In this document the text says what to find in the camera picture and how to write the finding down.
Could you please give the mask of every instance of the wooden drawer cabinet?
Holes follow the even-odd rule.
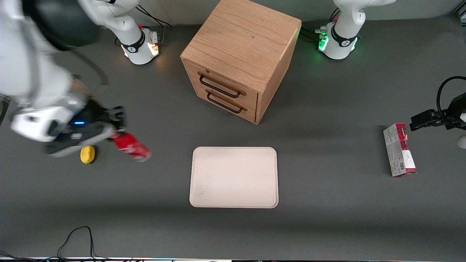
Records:
[[[180,57],[198,97],[258,124],[300,28],[299,19],[248,0],[221,0]]]

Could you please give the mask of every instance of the metal handle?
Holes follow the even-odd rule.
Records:
[[[233,108],[231,108],[231,107],[228,107],[228,106],[226,106],[226,105],[224,105],[224,104],[222,104],[222,103],[220,103],[220,102],[218,102],[218,101],[213,100],[212,98],[210,98],[210,95],[211,95],[211,94],[212,94],[211,92],[209,92],[209,93],[207,94],[207,99],[209,99],[209,101],[212,101],[212,102],[214,102],[215,104],[217,104],[217,105],[219,105],[219,106],[221,106],[221,107],[223,107],[223,108],[225,108],[225,109],[227,109],[227,110],[230,110],[231,112],[233,112],[233,113],[235,113],[235,114],[239,114],[239,113],[241,113],[241,111],[243,111],[243,108],[242,108],[242,107],[240,107],[239,110],[235,110],[235,109],[233,109]]]
[[[211,85],[211,84],[209,84],[209,83],[206,83],[206,82],[202,81],[203,78],[204,78],[204,75],[201,75],[201,77],[199,78],[199,81],[201,82],[201,84],[203,84],[203,85],[205,85],[205,86],[208,86],[208,87],[212,88],[213,90],[216,90],[216,91],[218,91],[218,92],[220,92],[220,93],[222,93],[222,94],[224,94],[224,95],[226,95],[226,96],[229,96],[229,97],[231,97],[231,98],[238,98],[238,97],[240,96],[240,94],[241,94],[240,91],[238,91],[238,93],[237,93],[236,95],[233,95],[233,94],[230,94],[230,93],[228,93],[228,92],[225,92],[225,91],[223,91],[222,89],[220,89],[220,88],[218,88],[218,87],[214,87],[213,85]]]

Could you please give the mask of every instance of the red bottle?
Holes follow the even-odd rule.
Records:
[[[130,155],[137,162],[144,162],[151,157],[151,151],[129,133],[114,132],[110,138],[118,150]]]

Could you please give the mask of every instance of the yellow sponge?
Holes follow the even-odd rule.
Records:
[[[90,164],[96,158],[96,150],[93,146],[85,146],[81,149],[81,162]]]

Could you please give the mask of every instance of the cardboard box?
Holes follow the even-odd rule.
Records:
[[[408,147],[406,124],[397,123],[384,130],[385,145],[392,177],[403,177],[416,173],[416,166]]]

